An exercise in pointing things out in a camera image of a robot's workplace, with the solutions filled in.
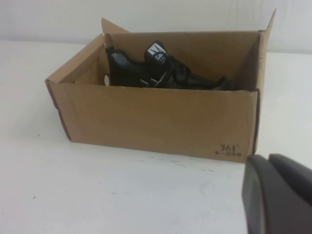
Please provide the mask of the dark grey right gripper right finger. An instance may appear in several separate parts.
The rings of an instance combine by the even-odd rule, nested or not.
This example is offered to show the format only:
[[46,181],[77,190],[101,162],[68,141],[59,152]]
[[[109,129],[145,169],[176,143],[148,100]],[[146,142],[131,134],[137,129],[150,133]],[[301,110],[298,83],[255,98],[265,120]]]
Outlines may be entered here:
[[269,155],[270,163],[287,181],[311,181],[312,171],[308,167],[281,154]]

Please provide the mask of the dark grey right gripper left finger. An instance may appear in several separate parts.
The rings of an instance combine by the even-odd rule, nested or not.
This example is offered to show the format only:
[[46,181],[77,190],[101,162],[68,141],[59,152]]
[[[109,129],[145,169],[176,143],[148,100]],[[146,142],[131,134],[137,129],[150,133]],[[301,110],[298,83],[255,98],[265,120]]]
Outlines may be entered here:
[[312,232],[312,181],[287,181],[269,158],[247,158],[242,200],[250,234]]

